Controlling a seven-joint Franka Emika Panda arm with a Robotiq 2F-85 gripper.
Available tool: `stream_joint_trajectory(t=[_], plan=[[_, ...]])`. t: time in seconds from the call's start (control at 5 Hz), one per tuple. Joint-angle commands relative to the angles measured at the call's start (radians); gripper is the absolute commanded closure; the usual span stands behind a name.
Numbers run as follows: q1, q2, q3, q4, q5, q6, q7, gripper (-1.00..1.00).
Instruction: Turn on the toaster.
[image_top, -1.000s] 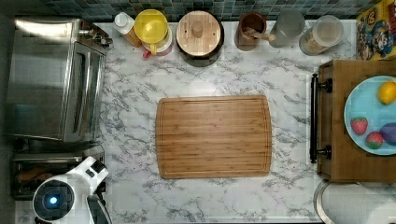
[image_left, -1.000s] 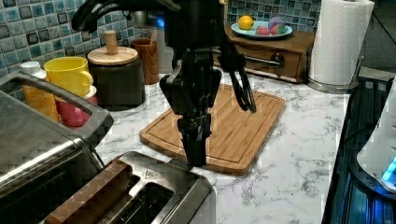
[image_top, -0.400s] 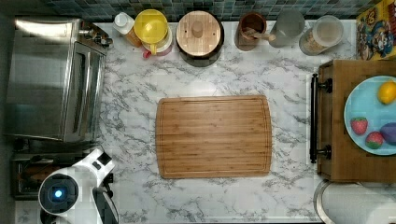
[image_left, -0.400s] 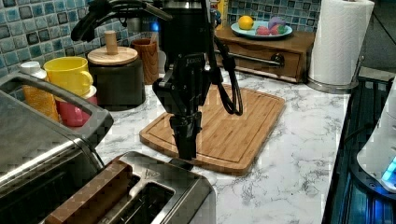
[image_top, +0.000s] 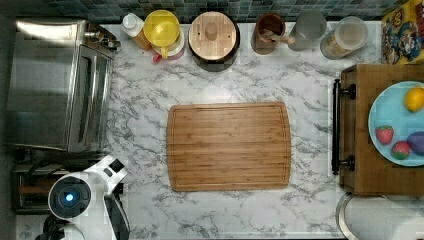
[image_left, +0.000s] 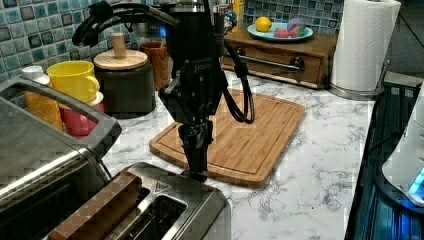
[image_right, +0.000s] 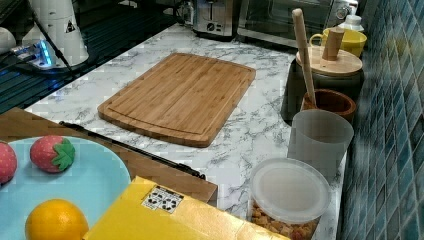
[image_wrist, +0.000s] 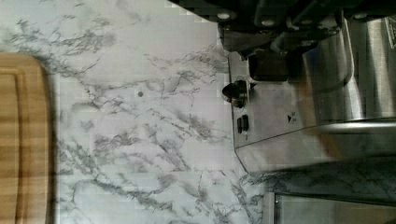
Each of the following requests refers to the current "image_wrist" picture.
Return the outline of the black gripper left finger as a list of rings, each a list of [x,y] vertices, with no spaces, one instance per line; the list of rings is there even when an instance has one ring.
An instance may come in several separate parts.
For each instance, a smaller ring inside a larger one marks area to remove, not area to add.
[[[238,0],[169,1],[208,21],[230,21],[235,19],[238,15]]]

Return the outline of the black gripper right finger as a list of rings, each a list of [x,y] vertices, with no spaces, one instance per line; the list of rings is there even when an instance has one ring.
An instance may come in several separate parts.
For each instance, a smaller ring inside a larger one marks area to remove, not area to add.
[[[254,22],[262,27],[335,28],[344,0],[259,0]]]

